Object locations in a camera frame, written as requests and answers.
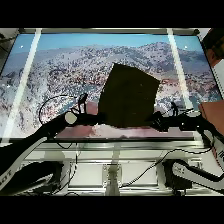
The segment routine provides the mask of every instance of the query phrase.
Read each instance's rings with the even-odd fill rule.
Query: mountain landscape print
[[[29,54],[33,34],[19,35],[1,74],[0,135],[12,108]],[[195,110],[201,102],[221,99],[216,81],[196,36],[175,36],[185,74],[189,99]],[[42,34],[28,76],[11,138],[23,138],[40,127],[38,111],[43,102],[60,94],[88,93],[97,110],[100,93],[114,63],[136,67],[160,80],[155,110],[167,111],[171,102],[185,108],[168,37],[151,34]],[[61,97],[43,109],[43,122],[73,106],[76,100]],[[164,136],[147,128],[119,130],[96,125],[85,135],[68,132],[65,137]]]

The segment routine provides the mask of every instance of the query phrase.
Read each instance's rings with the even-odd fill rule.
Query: blue sky
[[[34,34],[20,34],[16,39],[11,54],[29,52],[33,38]],[[175,36],[175,40],[178,48],[202,52],[202,47],[196,36]],[[93,44],[139,47],[155,42],[169,43],[168,36],[153,34],[42,34],[37,50],[70,48]]]

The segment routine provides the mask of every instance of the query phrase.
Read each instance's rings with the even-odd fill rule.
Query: black border
[[[63,32],[63,33],[53,33],[52,32],[52,33],[41,33],[41,35],[42,34],[74,34],[74,33],[76,33],[76,32]],[[5,64],[8,60],[8,57],[9,57],[11,51],[12,51],[12,48],[13,48],[15,42],[16,42],[16,39],[21,34],[16,35],[14,43],[13,43],[13,45],[12,45],[12,47],[11,47],[9,53],[8,53],[7,59],[5,60],[4,65],[2,66],[2,69],[1,69],[1,72],[0,72],[0,77],[1,77],[2,71],[5,67]],[[110,33],[110,32],[106,32],[106,33],[104,33],[104,32],[101,32],[101,33],[92,32],[92,33],[89,33],[89,32],[83,32],[83,34],[150,34],[150,33]],[[161,35],[167,35],[167,34],[150,34],[150,35],[160,35],[161,36]],[[174,36],[193,36],[193,35],[177,35],[177,34],[175,34]],[[199,37],[198,37],[198,40],[199,40],[199,43],[200,43],[200,45],[203,49],[206,60],[208,62],[207,56],[205,54],[204,48],[202,46],[202,43],[201,43]],[[218,86],[217,80],[216,80],[216,77],[214,76],[214,74],[213,74],[213,77],[214,77],[214,80],[216,82],[216,85]],[[10,138],[9,143],[18,142],[19,140],[22,140],[22,139],[24,139],[24,138]],[[194,139],[194,137],[180,137],[180,138],[178,138],[178,137],[157,137],[157,138],[156,137],[143,137],[143,138],[130,137],[130,138],[71,138],[71,139],[70,138],[57,138],[57,140],[60,143],[112,143],[112,142],[139,142],[139,143],[143,143],[143,142],[194,141],[195,139]],[[45,143],[55,143],[55,140],[47,140],[47,141],[45,141]]]

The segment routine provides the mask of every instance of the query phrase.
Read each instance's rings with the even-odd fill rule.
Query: dark square object
[[[101,92],[98,114],[105,124],[117,128],[148,126],[159,84],[137,68],[114,64]]]

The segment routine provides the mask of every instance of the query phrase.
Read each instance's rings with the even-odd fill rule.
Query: mountain
[[[203,53],[178,49],[190,100],[195,109],[202,101],[215,101],[220,95]],[[0,134],[4,130],[28,53],[9,56],[2,73],[9,88],[0,87]],[[38,110],[42,103],[59,94],[79,96],[89,94],[88,100],[98,102],[103,85],[113,63],[137,67],[161,81],[156,103],[170,108],[175,101],[183,106],[183,98],[175,70],[170,45],[163,42],[141,47],[99,46],[73,47],[37,51],[30,70],[27,85],[16,119],[15,136],[27,136],[39,126]],[[52,100],[44,109],[43,121],[47,121],[67,108],[73,99]]]

